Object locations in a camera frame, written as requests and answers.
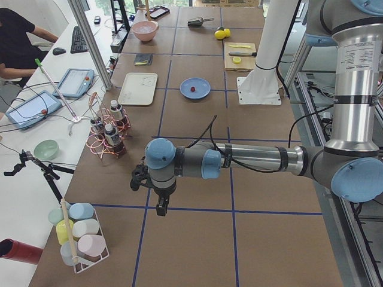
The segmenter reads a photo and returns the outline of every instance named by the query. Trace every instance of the wooden handle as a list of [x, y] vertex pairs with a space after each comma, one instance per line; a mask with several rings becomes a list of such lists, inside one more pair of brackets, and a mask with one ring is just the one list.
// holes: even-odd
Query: wooden handle
[[145, 0], [145, 7], [146, 7], [146, 16], [148, 17], [148, 21], [151, 21], [150, 12], [149, 12], [149, 0]]
[[71, 247], [72, 260], [73, 260], [73, 263], [76, 265], [78, 264], [76, 246], [74, 245], [74, 239], [73, 239], [71, 224], [69, 223], [69, 216], [68, 216], [68, 210], [66, 209], [65, 199], [62, 199], [60, 203], [61, 203], [62, 214], [64, 215], [66, 233], [68, 235], [69, 245]]

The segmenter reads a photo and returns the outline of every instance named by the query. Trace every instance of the person's arm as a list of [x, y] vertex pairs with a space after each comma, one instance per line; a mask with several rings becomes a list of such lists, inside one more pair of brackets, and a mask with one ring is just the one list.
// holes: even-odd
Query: person's arm
[[35, 26], [35, 29], [31, 33], [36, 35], [37, 37], [40, 37], [40, 38], [47, 40], [47, 41], [50, 41], [52, 43], [55, 43], [58, 39], [58, 37], [53, 35], [51, 32], [49, 32], [43, 28], [40, 28], [38, 26]]
[[35, 69], [14, 69], [5, 67], [4, 63], [0, 63], [0, 77], [4, 79], [15, 79], [30, 77], [35, 72]]

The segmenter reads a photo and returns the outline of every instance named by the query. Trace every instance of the wooden cutting board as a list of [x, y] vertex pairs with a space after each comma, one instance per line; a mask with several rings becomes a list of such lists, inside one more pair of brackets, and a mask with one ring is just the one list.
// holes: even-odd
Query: wooden cutting board
[[[249, 45], [251, 48], [235, 48], [229, 45]], [[224, 43], [224, 62], [225, 70], [231, 71], [251, 71], [254, 69], [256, 62], [255, 57], [241, 57], [242, 62], [239, 64], [233, 63], [234, 56], [229, 56], [229, 52], [256, 52], [256, 45], [254, 43], [238, 43], [238, 42], [225, 42]]]

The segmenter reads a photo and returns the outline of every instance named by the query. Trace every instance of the white tray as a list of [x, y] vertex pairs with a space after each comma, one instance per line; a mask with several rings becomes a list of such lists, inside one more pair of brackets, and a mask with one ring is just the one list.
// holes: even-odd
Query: white tray
[[157, 77], [155, 73], [127, 73], [118, 102], [122, 105], [150, 105], [153, 102]]

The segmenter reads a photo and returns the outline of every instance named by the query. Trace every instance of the knife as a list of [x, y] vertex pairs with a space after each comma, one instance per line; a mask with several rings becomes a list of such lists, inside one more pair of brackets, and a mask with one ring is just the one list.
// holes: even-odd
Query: knife
[[229, 56], [257, 57], [257, 52], [229, 52]]

